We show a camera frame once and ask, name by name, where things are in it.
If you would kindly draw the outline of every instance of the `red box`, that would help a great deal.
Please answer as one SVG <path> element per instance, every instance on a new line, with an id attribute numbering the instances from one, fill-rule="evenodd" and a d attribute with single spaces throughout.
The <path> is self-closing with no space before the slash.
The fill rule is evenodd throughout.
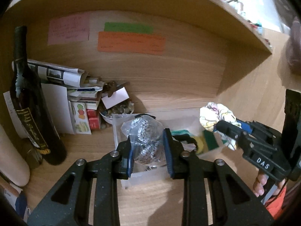
<path id="1" fill-rule="evenodd" d="M 100 116 L 88 118 L 91 130 L 100 130 Z"/>
<path id="2" fill-rule="evenodd" d="M 98 116 L 97 110 L 86 109 L 86 111 L 88 118 Z"/>

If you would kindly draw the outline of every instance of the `green sticky note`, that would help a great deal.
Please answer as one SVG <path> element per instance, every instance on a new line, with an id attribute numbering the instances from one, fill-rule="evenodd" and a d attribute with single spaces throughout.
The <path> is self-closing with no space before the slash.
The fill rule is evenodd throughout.
<path id="1" fill-rule="evenodd" d="M 142 25 L 142 24 L 132 24 L 132 23 L 117 23 L 117 22 L 105 22 L 104 31 L 111 32 L 132 32 L 141 34 L 152 34 L 153 27 Z"/>

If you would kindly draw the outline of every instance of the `dark glass bottle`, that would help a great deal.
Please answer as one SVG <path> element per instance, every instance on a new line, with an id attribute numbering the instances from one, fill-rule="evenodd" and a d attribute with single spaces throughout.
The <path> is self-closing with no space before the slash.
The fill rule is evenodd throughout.
<path id="1" fill-rule="evenodd" d="M 26 33 L 26 26 L 15 28 L 11 100 L 32 144 L 49 164 L 58 165 L 67 152 L 48 112 L 41 80 L 27 64 Z"/>

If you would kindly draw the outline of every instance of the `hand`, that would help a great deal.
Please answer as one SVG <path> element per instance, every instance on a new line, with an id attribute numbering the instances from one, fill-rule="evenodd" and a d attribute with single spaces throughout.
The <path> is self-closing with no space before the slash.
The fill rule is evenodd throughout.
<path id="1" fill-rule="evenodd" d="M 253 184 L 253 193 L 256 195 L 256 197 L 263 195 L 264 194 L 264 188 L 263 186 L 266 184 L 268 178 L 267 175 L 264 174 L 264 172 L 262 170 L 258 171 L 258 176 Z M 278 195 L 281 188 L 284 186 L 285 183 L 285 179 L 282 180 L 279 184 L 278 184 L 278 188 L 276 189 L 276 191 L 274 192 L 273 195 Z"/>

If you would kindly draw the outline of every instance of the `bowl of marbles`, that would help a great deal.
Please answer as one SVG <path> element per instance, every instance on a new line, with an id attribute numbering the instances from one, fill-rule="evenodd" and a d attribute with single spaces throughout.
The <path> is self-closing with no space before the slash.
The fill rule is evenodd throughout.
<path id="1" fill-rule="evenodd" d="M 102 118 L 112 125 L 113 118 L 112 114 L 133 114 L 134 112 L 134 103 L 130 100 L 122 101 L 121 103 L 111 107 L 110 109 L 105 109 L 104 106 L 100 106 L 99 113 Z"/>

